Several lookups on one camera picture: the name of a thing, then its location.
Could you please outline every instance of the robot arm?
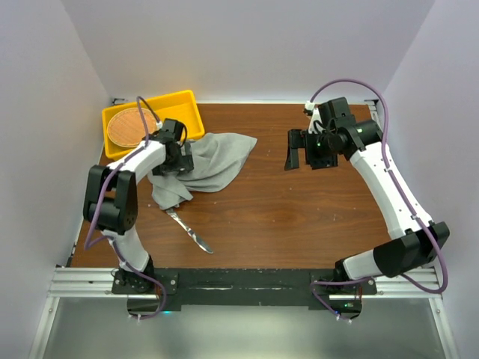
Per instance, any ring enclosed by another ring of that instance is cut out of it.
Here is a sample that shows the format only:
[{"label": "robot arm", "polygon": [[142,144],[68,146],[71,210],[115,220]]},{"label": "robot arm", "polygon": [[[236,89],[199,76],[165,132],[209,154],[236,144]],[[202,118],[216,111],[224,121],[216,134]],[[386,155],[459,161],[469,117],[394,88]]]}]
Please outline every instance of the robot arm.
[{"label": "robot arm", "polygon": [[136,185],[150,171],[164,174],[193,169],[189,143],[184,145],[184,154],[177,143],[181,139],[183,127],[181,122],[166,119],[162,128],[150,136],[148,143],[142,141],[129,155],[108,166],[95,165],[90,169],[83,216],[92,222],[106,177],[121,165],[108,187],[109,191],[115,191],[115,196],[105,197],[101,203],[96,226],[104,236],[108,236],[110,244],[115,242],[124,259],[119,259],[124,271],[130,271],[125,262],[140,272],[153,270],[153,261],[141,245],[135,228],[138,216]]},{"label": "robot arm", "polygon": [[[288,156],[285,170],[298,168],[298,148],[305,148],[306,163],[313,169],[338,165],[338,155],[344,155],[361,174],[384,216],[391,241],[370,251],[336,262],[336,280],[355,280],[386,275],[394,277],[429,263],[436,257],[433,246],[416,221],[429,224],[429,229],[441,248],[449,237],[444,222],[435,224],[415,199],[400,175],[386,145],[386,167],[381,151],[382,132],[373,120],[357,123],[346,99],[334,99],[314,108],[307,102],[305,113],[311,117],[308,130],[288,132]],[[415,207],[412,216],[393,183],[388,171],[393,171],[404,195]]]}]

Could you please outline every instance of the yellow tray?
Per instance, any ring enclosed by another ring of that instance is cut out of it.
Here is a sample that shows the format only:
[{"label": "yellow tray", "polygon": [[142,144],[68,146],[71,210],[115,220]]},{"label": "yellow tray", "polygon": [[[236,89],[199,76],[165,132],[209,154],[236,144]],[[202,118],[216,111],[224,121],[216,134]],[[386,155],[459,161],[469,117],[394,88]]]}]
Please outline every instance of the yellow tray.
[{"label": "yellow tray", "polygon": [[[188,129],[189,140],[198,140],[204,136],[203,123],[196,106],[195,95],[193,95],[191,90],[169,93],[146,100],[155,113],[158,114],[161,121],[164,121],[165,118],[171,118],[184,123]],[[107,107],[102,111],[105,154],[109,159],[117,161],[133,150],[133,148],[121,147],[111,142],[106,131],[113,116],[126,108],[133,107],[136,107],[136,102]]]}]

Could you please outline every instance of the gray cloth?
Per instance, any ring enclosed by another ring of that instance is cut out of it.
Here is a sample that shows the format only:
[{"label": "gray cloth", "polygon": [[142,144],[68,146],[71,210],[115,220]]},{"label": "gray cloth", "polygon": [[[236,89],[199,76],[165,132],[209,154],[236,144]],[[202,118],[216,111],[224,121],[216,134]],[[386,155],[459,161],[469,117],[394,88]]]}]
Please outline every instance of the gray cloth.
[{"label": "gray cloth", "polygon": [[189,191],[221,191],[241,171],[256,141],[256,138],[236,133],[207,133],[191,143],[193,171],[166,176],[148,174],[153,184],[153,199],[159,208],[168,209],[184,200],[191,200],[193,196]]}]

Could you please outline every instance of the metal frame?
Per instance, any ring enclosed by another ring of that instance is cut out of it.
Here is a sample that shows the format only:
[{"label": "metal frame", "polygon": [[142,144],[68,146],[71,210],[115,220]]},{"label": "metal frame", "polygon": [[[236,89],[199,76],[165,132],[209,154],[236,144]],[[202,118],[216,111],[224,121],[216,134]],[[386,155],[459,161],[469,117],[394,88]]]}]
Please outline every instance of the metal frame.
[{"label": "metal frame", "polygon": [[[61,298],[155,298],[155,295],[112,294],[113,270],[114,268],[57,268],[55,270],[31,348],[31,359],[43,357]],[[408,274],[424,286],[439,287],[434,268],[415,269]],[[445,316],[441,295],[423,292],[402,277],[378,277],[376,278],[376,288],[377,294],[364,295],[363,298],[428,298],[446,358],[457,359],[459,357]],[[353,295],[330,296],[330,299],[350,298],[353,298]]]}]

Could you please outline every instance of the round wooden plate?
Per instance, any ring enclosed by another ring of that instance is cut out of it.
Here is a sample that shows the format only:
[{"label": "round wooden plate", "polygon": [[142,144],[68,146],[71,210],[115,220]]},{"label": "round wooden plate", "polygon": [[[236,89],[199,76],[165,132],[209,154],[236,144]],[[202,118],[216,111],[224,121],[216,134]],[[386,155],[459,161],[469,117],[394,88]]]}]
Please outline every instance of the round wooden plate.
[{"label": "round wooden plate", "polygon": [[[143,108],[148,132],[156,131],[156,120],[150,110]],[[122,147],[136,147],[144,137],[144,127],[137,108],[127,108],[118,112],[108,123],[106,133],[110,140]]]}]

